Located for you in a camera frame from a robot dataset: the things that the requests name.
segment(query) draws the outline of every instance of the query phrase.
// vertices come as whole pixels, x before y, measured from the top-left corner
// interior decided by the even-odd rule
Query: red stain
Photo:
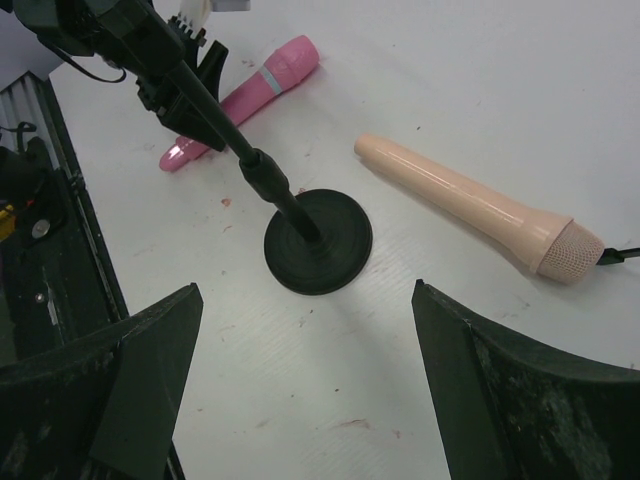
[[[358,427],[358,428],[366,428],[367,430],[371,430],[371,424],[367,421],[366,418],[362,418],[359,420],[351,420],[350,422],[344,422],[338,425],[338,427]]]
[[[227,331],[227,330],[234,329],[234,328],[236,328],[236,326],[235,326],[235,325],[227,325],[226,327],[222,327],[222,328],[221,328],[220,330],[218,330],[216,333],[222,333],[222,332],[225,332],[225,331]]]

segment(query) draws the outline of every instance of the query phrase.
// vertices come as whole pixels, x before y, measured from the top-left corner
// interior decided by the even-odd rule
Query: beige microphone
[[[494,238],[529,269],[561,283],[582,279],[604,244],[573,218],[527,207],[397,143],[362,135],[365,164]]]

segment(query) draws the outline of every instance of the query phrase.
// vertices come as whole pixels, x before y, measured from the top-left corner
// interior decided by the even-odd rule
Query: pink microphone
[[[366,165],[502,243],[534,273],[575,283],[604,251],[573,218],[523,205],[391,140],[362,135],[355,151]]]
[[[302,82],[319,61],[318,51],[311,40],[304,35],[296,37],[273,52],[264,65],[220,105],[239,126],[271,100]],[[180,136],[160,158],[160,169],[175,172],[207,150],[208,146]]]

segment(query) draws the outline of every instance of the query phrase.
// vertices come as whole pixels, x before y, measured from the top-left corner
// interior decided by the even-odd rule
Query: dirty black edge
[[[58,160],[62,168],[67,172],[69,180],[75,185],[78,213],[85,220],[87,239],[95,251],[96,268],[104,280],[103,286],[112,310],[112,321],[120,321],[129,316],[129,311],[118,284],[113,264],[109,258],[109,251],[104,242],[91,198],[85,188],[80,164],[71,144],[71,138],[65,126],[60,105],[53,91],[51,81],[41,82],[36,80],[35,84],[38,86],[36,93]]]

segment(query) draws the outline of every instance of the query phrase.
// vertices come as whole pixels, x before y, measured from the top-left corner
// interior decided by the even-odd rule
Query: screw
[[[49,233],[49,228],[51,228],[51,224],[48,220],[38,220],[31,229],[31,236],[35,239],[42,238]]]

